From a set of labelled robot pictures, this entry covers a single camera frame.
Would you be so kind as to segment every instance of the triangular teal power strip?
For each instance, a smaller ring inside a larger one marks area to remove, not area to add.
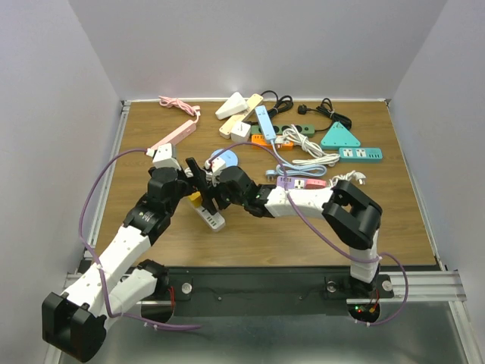
[[[341,123],[333,123],[332,127],[327,131],[324,138],[320,142],[322,149],[338,149],[346,146],[357,147],[361,146],[361,142],[350,133]]]

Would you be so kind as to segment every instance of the screw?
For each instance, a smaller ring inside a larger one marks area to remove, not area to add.
[[[327,290],[328,290],[330,293],[335,293],[335,292],[336,292],[335,282],[333,282],[333,281],[329,281],[329,282],[327,283]]]
[[[189,294],[192,292],[192,285],[190,283],[182,284],[182,293]]]
[[[390,281],[384,281],[382,282],[382,288],[386,292],[390,292],[391,290],[393,290],[393,284]]]

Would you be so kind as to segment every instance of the gray floor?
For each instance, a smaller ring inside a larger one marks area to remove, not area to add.
[[[396,304],[383,307],[389,314]],[[393,322],[366,328],[341,316],[175,318],[197,332],[153,331],[121,319],[90,364],[466,362],[447,303],[409,303]],[[63,355],[60,363],[76,360]]]

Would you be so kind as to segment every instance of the orange power strip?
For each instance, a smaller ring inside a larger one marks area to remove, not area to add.
[[[291,150],[293,149],[293,142],[281,142],[282,138],[281,136],[277,136],[276,141],[274,145],[276,146],[276,149],[281,149],[281,150]],[[263,146],[265,148],[273,149],[271,144],[266,143],[266,140],[264,140],[264,137],[262,134],[252,134],[251,135],[251,141],[253,143],[259,144],[260,146]]]

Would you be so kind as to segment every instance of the black plug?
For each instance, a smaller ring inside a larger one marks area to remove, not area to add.
[[[308,110],[308,108],[306,107],[306,105],[305,105],[305,104],[301,104],[301,105],[298,107],[298,113],[299,113],[300,115],[304,115],[304,114],[306,114],[307,110]]]

